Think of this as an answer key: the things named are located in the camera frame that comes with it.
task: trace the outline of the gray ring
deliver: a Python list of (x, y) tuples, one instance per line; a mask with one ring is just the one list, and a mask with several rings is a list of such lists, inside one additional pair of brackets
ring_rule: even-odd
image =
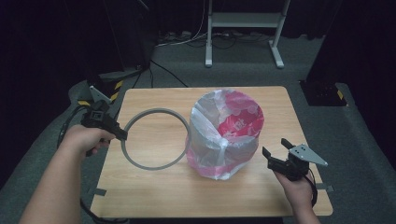
[(144, 165), (141, 165), (141, 164), (135, 162), (134, 160), (132, 160), (132, 158), (128, 155), (128, 152), (126, 151), (125, 140), (121, 140), (121, 148), (122, 148), (122, 152), (123, 152), (125, 158), (131, 164), (133, 164), (134, 166), (136, 166), (136, 167), (138, 167), (140, 169), (143, 169), (143, 170), (150, 170), (150, 171), (163, 170), (165, 168), (168, 168), (168, 167), (174, 165), (175, 163), (180, 161), (181, 158), (184, 157), (184, 155), (187, 152), (187, 149), (189, 149), (190, 144), (191, 144), (191, 131), (190, 131), (190, 126), (187, 123), (187, 121), (181, 115), (179, 115), (177, 112), (175, 112), (173, 110), (170, 110), (170, 109), (165, 109), (165, 108), (148, 109), (148, 110), (145, 110), (145, 111), (137, 114), (131, 120), (129, 120), (129, 122), (125, 125), (125, 129), (124, 129), (125, 132), (128, 132), (131, 129), (132, 125), (134, 125), (134, 123), (136, 123), (139, 119), (145, 117), (146, 115), (154, 114), (154, 113), (169, 114), (169, 115), (172, 115), (172, 116), (176, 117), (177, 119), (179, 119), (184, 124), (184, 126), (186, 127), (188, 140), (187, 140), (186, 147), (184, 148), (184, 151), (181, 153), (181, 155), (179, 157), (177, 157), (177, 159), (175, 159), (174, 161), (172, 161), (172, 162), (170, 162), (170, 163), (168, 163), (166, 165), (158, 166), (158, 167), (144, 166)]

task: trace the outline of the white metal stand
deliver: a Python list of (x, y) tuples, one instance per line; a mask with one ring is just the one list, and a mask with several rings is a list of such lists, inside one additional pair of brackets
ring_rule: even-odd
[(285, 0), (282, 12), (280, 13), (231, 13), (231, 12), (213, 12), (212, 1), (209, 0), (208, 18), (207, 18), (207, 40), (205, 66), (211, 67), (212, 60), (212, 28), (213, 27), (267, 27), (276, 28), (274, 40), (270, 40), (269, 46), (273, 53), (278, 68), (285, 67), (280, 57), (277, 44), (285, 22), (290, 0)]

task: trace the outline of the left arm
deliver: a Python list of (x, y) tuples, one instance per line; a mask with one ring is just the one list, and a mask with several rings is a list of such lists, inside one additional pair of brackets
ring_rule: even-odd
[(100, 139), (115, 136), (104, 130), (76, 125), (70, 128), (55, 152), (27, 204), (20, 223), (80, 223), (80, 169), (85, 152), (96, 153)]

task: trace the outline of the bin liner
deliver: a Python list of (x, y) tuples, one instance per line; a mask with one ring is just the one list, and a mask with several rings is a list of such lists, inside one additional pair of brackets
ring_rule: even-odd
[(189, 166), (201, 176), (231, 178), (256, 152), (263, 124), (262, 109), (241, 91), (205, 94), (191, 110)]

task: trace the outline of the white plastic bag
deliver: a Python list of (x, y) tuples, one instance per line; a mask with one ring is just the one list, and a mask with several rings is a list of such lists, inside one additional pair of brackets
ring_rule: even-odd
[(189, 166), (201, 176), (229, 179), (253, 157), (263, 123), (262, 109), (240, 91), (202, 96), (191, 110)]

